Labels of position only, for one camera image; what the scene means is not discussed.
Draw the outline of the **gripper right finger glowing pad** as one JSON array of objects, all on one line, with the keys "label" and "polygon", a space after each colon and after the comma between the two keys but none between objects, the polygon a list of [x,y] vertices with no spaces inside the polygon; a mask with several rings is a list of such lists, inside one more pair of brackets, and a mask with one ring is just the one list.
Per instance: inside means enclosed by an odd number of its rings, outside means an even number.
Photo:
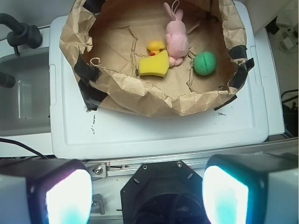
[{"label": "gripper right finger glowing pad", "polygon": [[297,224],[299,157],[296,154],[215,154],[202,183],[213,224]]}]

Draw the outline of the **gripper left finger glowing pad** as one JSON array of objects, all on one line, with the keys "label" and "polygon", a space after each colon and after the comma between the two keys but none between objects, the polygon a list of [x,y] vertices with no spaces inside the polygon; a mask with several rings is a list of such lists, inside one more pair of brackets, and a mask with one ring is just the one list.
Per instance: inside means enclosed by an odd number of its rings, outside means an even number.
[{"label": "gripper left finger glowing pad", "polygon": [[92,178],[80,160],[0,161],[2,224],[86,224],[92,197]]}]

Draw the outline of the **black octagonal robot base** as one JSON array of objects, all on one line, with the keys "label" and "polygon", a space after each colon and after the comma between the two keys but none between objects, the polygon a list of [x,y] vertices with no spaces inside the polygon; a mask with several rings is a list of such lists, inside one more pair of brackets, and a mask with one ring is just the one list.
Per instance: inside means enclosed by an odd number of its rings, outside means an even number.
[{"label": "black octagonal robot base", "polygon": [[203,178],[181,161],[143,164],[120,191],[125,224],[207,224]]}]

